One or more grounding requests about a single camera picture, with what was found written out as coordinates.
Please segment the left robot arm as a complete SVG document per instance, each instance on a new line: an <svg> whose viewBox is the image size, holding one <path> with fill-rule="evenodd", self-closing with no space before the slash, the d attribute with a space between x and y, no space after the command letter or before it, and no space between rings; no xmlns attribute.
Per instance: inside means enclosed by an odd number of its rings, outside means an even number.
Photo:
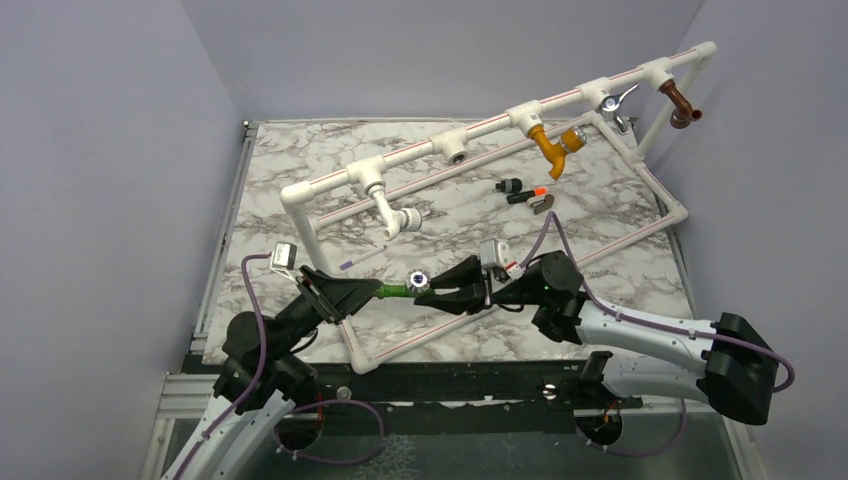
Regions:
<svg viewBox="0 0 848 480"><path fill-rule="evenodd" d="M295 354L322 323L338 323L375 298L376 279L333 278L302 266L288 274L299 294L274 317L252 310L231 322L227 359L201 419L166 479L234 479L288 414L319 404L316 370Z"/></svg>

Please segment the green faucet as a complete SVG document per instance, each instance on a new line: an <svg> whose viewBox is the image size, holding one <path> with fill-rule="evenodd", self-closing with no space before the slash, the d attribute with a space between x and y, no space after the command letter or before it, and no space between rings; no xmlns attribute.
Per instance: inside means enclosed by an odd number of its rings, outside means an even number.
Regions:
<svg viewBox="0 0 848 480"><path fill-rule="evenodd" d="M431 275L424 269L409 271L401 284L383 284L379 287L375 296L378 299L386 298L419 298L433 295L431 286Z"/></svg>

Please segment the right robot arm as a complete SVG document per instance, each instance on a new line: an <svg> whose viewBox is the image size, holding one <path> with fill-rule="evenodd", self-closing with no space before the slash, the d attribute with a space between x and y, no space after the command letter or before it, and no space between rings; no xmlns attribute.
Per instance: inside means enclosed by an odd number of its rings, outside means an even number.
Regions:
<svg viewBox="0 0 848 480"><path fill-rule="evenodd" d="M598 299L583 280L571 258L553 251L492 290L479 259L470 256L431 280L430 292L414 303L456 315L533 306L533 325L554 342L625 350L590 361L578 378L578 396L589 406L664 396L706 403L744 424L767 423L778 361L747 319L728 312L717 321L647 314Z"/></svg>

